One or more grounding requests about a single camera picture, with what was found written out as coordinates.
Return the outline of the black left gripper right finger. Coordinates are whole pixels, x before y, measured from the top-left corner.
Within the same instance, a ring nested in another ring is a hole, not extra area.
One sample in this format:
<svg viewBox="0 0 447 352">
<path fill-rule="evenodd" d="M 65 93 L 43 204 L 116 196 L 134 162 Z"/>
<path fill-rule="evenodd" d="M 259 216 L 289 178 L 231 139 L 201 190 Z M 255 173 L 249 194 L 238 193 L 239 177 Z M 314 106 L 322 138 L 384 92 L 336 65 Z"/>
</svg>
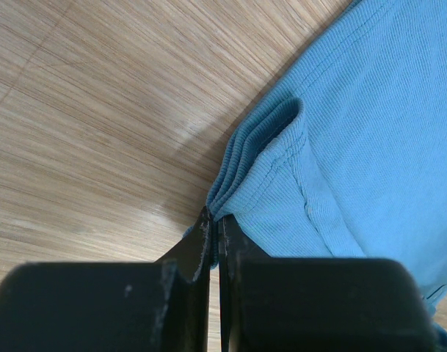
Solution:
<svg viewBox="0 0 447 352">
<path fill-rule="evenodd" d="M 409 272 L 388 259 L 276 258 L 217 225 L 224 351 L 440 351 Z"/>
</svg>

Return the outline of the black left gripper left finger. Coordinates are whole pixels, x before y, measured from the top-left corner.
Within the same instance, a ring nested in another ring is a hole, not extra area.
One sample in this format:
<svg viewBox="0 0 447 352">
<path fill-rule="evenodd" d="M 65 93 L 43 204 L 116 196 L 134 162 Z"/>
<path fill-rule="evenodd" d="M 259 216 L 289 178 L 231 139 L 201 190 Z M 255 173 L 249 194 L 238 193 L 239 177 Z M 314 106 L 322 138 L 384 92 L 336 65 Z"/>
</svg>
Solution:
<svg viewBox="0 0 447 352">
<path fill-rule="evenodd" d="M 0 284 L 0 351 L 205 351 L 212 220 L 152 263 L 27 263 Z"/>
</svg>

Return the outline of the blue tank top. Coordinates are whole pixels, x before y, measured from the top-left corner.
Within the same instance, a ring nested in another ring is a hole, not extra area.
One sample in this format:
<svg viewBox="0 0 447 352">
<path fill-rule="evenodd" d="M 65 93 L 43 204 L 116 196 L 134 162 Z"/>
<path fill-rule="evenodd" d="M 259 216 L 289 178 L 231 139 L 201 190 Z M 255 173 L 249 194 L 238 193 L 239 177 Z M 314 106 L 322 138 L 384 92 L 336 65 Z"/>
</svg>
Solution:
<svg viewBox="0 0 447 352">
<path fill-rule="evenodd" d="M 447 294 L 447 1 L 353 1 L 230 138 L 206 206 L 276 258 L 388 259 Z"/>
</svg>

